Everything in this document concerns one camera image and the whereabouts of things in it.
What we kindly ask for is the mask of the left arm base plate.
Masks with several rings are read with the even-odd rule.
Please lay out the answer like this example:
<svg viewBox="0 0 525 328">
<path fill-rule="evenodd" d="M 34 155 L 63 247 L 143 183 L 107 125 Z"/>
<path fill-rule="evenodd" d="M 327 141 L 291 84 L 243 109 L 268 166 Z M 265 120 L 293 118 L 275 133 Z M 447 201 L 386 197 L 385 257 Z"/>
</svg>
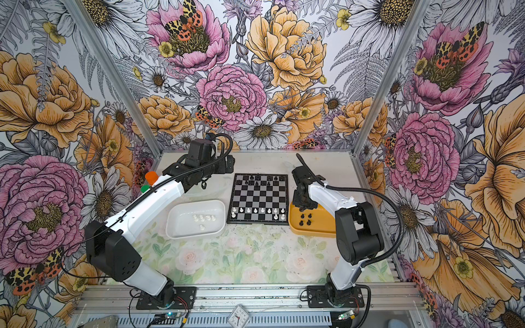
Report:
<svg viewBox="0 0 525 328">
<path fill-rule="evenodd" d="M 168 287 L 157 296 L 142 291 L 135 307 L 137 310 L 191 310 L 197 290 L 193 286 Z"/>
</svg>

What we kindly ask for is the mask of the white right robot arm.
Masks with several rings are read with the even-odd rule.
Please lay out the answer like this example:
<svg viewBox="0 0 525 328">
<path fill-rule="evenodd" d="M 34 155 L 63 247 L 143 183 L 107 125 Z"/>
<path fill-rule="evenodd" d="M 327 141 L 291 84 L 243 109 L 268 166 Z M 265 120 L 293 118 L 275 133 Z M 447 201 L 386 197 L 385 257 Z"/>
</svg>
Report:
<svg viewBox="0 0 525 328">
<path fill-rule="evenodd" d="M 328 274 L 327 299 L 334 305 L 353 296 L 367 260 L 384 249 L 384 239 L 373 205 L 356 202 L 314 175 L 305 165 L 292 171 L 296 184 L 292 204 L 299 210 L 322 206 L 334 218 L 340 260 Z"/>
</svg>

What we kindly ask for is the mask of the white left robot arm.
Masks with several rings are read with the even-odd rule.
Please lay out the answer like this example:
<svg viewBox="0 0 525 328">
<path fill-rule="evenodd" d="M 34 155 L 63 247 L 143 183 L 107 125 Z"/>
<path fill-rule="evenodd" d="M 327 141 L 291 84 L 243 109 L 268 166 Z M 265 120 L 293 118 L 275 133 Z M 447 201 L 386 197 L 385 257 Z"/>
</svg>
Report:
<svg viewBox="0 0 525 328">
<path fill-rule="evenodd" d="M 113 280 L 150 295 L 154 306 L 170 307 L 176 300 L 173 281 L 147 265 L 133 244 L 169 203 L 192 187 L 205 185 L 214 174 L 233 173 L 232 149 L 233 140 L 225 133 L 194 139 L 187 154 L 160 177 L 147 176 L 150 187 L 139 198 L 104 222 L 92 221 L 85 227 L 87 261 Z"/>
</svg>

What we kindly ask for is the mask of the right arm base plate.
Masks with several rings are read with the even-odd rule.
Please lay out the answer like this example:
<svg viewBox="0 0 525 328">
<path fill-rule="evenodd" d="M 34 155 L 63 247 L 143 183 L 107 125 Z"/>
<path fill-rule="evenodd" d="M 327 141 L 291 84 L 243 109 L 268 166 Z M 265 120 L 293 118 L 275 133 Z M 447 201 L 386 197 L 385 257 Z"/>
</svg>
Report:
<svg viewBox="0 0 525 328">
<path fill-rule="evenodd" d="M 338 291 L 329 284 L 306 287 L 309 308 L 363 308 L 365 301 L 358 287 Z"/>
</svg>

